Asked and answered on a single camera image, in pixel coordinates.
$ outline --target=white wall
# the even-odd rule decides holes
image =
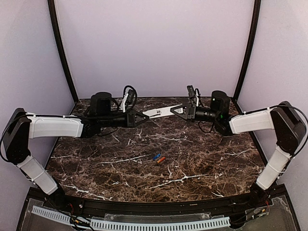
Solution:
[[[308,115],[307,89],[308,2],[263,0],[239,105],[249,111],[288,100]],[[258,132],[257,137],[269,158],[276,143],[274,132]],[[279,182],[286,184],[301,228],[308,231],[308,147]]]
[[[253,0],[57,0],[77,93],[187,96],[193,84],[233,95]]]
[[[17,107],[66,114],[73,100],[57,53],[47,1],[0,0],[0,131]],[[54,139],[30,142],[44,165]],[[16,229],[31,185],[12,164],[0,160],[0,230]]]

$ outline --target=orange object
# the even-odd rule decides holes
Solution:
[[[159,164],[160,162],[162,162],[163,160],[165,160],[165,157],[160,158],[157,163]]]

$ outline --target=blue object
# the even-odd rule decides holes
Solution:
[[[160,154],[153,157],[153,160],[156,160],[158,157],[160,157]]]

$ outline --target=brown marble surface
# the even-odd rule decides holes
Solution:
[[[187,98],[139,98],[146,111],[187,102]],[[81,100],[73,114],[89,105]],[[209,98],[203,98],[209,105]],[[230,112],[236,114],[234,106]],[[210,124],[203,123],[204,129]],[[106,128],[103,132],[112,131]],[[166,159],[157,164],[152,158]],[[120,128],[89,139],[60,138],[47,170],[68,195],[126,202],[175,202],[249,192],[264,164],[248,133],[204,134],[197,122],[175,115]]]

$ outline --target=red object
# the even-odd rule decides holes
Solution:
[[[160,158],[157,163],[159,164],[160,162],[162,162],[163,160],[165,160],[165,157]]]

